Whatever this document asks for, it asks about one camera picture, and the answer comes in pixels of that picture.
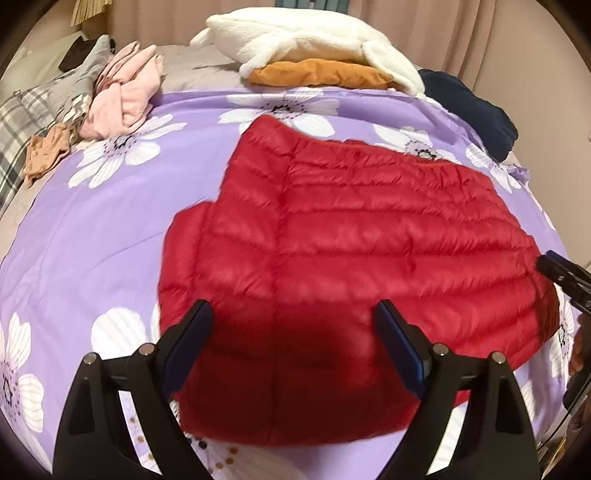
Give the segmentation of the person's right hand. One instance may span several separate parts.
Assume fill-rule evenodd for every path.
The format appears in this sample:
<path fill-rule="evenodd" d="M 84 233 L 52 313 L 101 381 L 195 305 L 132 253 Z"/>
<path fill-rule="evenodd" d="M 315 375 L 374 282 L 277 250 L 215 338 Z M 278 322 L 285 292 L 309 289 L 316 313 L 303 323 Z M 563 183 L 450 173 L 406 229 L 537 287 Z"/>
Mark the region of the person's right hand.
<path fill-rule="evenodd" d="M 583 352 L 584 346 L 585 346 L 585 341 L 584 341 L 583 328 L 580 327 L 575 335 L 575 338 L 574 338 L 572 355 L 571 355 L 571 358 L 569 361 L 569 375 L 570 376 L 574 376 L 576 373 L 580 372 L 583 369 L 583 366 L 585 363 L 585 356 L 584 356 L 584 352 Z"/>

